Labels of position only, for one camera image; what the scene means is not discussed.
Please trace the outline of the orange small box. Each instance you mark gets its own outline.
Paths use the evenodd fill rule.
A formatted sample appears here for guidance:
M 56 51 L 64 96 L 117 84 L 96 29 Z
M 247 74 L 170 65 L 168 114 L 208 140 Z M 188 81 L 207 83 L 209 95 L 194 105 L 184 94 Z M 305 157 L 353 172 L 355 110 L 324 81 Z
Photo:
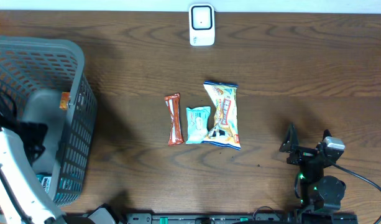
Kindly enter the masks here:
M 68 106 L 69 102 L 70 102 L 70 92 L 62 92 L 59 108 L 63 111 L 66 111 L 69 108 Z

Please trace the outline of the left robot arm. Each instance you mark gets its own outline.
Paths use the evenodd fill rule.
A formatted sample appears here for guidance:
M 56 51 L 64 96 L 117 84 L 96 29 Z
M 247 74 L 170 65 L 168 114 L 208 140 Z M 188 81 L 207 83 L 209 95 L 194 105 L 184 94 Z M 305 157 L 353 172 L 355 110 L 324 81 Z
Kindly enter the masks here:
M 119 223 L 106 204 L 89 215 L 67 215 L 46 194 L 31 164 L 38 159 L 48 126 L 23 122 L 0 91 L 0 206 L 8 223 Z

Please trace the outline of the teal Listerine mouthwash bottle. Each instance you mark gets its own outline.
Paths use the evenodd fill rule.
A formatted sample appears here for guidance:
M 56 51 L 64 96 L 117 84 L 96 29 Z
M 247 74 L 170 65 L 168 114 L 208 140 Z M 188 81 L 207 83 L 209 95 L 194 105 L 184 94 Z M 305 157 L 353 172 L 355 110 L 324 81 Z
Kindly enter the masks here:
M 41 183 L 43 189 L 46 191 L 46 193 L 50 190 L 50 184 L 52 180 L 52 176 L 49 174 L 37 174 L 36 177 L 38 178 L 39 182 Z

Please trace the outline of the light blue wipes pack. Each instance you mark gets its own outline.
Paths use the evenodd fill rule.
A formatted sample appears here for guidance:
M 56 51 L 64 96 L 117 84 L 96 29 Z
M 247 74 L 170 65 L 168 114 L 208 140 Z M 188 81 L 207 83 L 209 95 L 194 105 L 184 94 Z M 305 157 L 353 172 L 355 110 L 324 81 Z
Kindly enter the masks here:
M 208 118 L 211 114 L 210 106 L 200 106 L 186 109 L 187 144 L 200 144 L 208 133 Z

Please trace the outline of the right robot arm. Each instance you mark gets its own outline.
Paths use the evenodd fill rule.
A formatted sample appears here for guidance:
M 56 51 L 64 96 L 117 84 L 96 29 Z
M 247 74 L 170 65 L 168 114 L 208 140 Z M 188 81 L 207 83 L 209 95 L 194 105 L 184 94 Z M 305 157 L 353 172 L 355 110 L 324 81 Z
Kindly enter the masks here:
M 300 199 L 300 208 L 287 215 L 292 223 L 333 223 L 334 212 L 341 208 L 346 185 L 338 178 L 325 175 L 324 169 L 336 163 L 345 150 L 343 141 L 323 133 L 316 147 L 303 147 L 298 140 L 294 124 L 290 124 L 280 146 L 280 152 L 289 154 L 287 163 L 299 167 L 294 191 Z

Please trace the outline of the yellow snack bag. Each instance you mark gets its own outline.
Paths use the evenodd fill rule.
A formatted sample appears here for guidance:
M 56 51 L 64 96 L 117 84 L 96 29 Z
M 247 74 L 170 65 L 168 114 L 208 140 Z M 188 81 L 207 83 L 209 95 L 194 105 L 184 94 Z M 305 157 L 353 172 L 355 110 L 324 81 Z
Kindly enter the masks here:
M 203 86 L 216 111 L 214 125 L 202 143 L 240 150 L 236 97 L 238 85 L 205 81 Z

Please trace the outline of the red snack bar wrapper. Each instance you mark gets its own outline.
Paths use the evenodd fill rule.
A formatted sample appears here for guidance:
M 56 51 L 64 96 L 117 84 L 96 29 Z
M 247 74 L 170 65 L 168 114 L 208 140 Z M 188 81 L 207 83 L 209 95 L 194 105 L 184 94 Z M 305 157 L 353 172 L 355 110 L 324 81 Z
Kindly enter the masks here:
M 170 113 L 170 137 L 168 140 L 169 146 L 174 146 L 184 143 L 181 124 L 180 124 L 180 94 L 176 93 L 165 97 L 165 103 Z

